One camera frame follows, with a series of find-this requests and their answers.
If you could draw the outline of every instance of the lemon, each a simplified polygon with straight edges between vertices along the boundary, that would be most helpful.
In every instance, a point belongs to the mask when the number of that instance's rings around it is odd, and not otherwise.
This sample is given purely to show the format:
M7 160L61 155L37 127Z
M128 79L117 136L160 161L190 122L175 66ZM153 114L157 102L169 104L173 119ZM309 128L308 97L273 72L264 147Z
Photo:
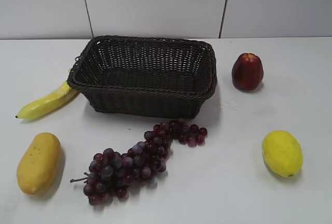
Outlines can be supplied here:
M303 155L299 142L287 131L273 131L263 140L265 163L283 177L296 175L302 168Z

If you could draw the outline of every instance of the red apple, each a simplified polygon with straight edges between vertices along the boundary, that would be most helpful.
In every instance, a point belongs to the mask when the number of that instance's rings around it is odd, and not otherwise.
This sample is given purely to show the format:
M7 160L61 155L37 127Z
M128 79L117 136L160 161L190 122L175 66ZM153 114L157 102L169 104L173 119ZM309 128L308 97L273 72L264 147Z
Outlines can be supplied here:
M263 80L261 60L252 53L239 56L232 69L233 85L240 90L254 90Z

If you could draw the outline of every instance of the dark brown wicker basket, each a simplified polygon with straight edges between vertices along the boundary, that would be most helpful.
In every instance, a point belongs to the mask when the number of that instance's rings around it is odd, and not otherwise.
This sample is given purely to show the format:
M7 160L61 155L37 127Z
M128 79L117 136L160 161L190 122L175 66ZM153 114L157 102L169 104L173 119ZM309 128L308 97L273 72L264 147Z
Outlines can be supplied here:
M102 113L191 119L215 91L216 59L203 41L99 36L67 82Z

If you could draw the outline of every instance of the white tabletop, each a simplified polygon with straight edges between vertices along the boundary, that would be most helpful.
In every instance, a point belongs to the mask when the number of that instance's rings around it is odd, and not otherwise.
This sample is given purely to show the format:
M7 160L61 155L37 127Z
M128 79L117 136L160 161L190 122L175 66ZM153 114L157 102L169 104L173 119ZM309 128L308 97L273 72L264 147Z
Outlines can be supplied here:
M83 95L34 122L15 119L25 104L66 78L87 40L2 40L0 223L332 223L332 38L208 39L217 58L218 86L193 121L207 127L203 147L177 142L168 175L125 202L94 209L83 176L96 152L121 152L161 119L96 113ZM264 86L235 89L231 69L239 54L259 55ZM261 156L262 139L285 129L302 145L302 172L281 179ZM23 194L17 165L40 132L54 133L65 163L41 198Z

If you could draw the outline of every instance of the banana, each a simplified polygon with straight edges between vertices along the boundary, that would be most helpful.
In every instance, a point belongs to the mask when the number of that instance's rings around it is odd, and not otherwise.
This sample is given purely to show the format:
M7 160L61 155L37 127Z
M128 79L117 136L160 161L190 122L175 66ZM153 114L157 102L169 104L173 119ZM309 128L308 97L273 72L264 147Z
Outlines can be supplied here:
M77 91L70 88L67 81L65 81L54 92L24 106L15 117L18 119L35 119L41 117L64 105L76 94Z

